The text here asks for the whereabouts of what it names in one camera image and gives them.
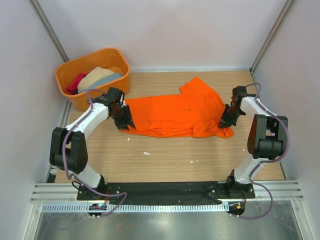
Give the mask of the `orange t shirt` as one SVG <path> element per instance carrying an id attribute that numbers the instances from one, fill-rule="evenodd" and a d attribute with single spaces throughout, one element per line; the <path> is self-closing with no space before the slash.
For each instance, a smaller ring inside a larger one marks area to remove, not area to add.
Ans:
<path id="1" fill-rule="evenodd" d="M 126 133 L 156 138 L 234 135 L 230 127 L 219 127 L 225 105 L 216 91 L 198 77 L 179 90 L 179 94 L 126 99 L 135 125 Z"/>

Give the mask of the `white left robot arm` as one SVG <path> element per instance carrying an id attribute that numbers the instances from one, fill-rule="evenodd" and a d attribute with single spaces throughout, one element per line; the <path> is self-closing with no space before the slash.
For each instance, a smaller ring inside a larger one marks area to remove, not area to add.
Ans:
<path id="1" fill-rule="evenodd" d="M 102 175 L 89 164 L 86 140 L 100 123 L 111 118 L 119 130 L 135 128 L 130 106 L 125 103 L 125 93 L 110 87 L 102 95 L 88 97 L 88 109 L 73 123 L 66 127 L 56 127 L 52 131 L 49 162 L 52 166 L 65 172 L 68 180 L 74 179 L 88 189 L 93 199 L 101 200 L 106 192 Z"/>

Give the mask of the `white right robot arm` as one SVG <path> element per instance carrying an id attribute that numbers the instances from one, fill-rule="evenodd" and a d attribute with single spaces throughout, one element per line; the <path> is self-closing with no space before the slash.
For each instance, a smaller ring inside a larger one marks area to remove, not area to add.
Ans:
<path id="1" fill-rule="evenodd" d="M 270 111 L 257 94 L 247 92 L 246 86 L 232 89 L 231 102 L 225 105 L 218 127 L 235 126 L 240 116 L 252 118 L 252 124 L 247 138 L 248 156 L 226 179 L 225 192 L 231 198 L 250 192 L 253 177 L 266 164 L 279 162 L 290 145 L 288 118 Z"/>

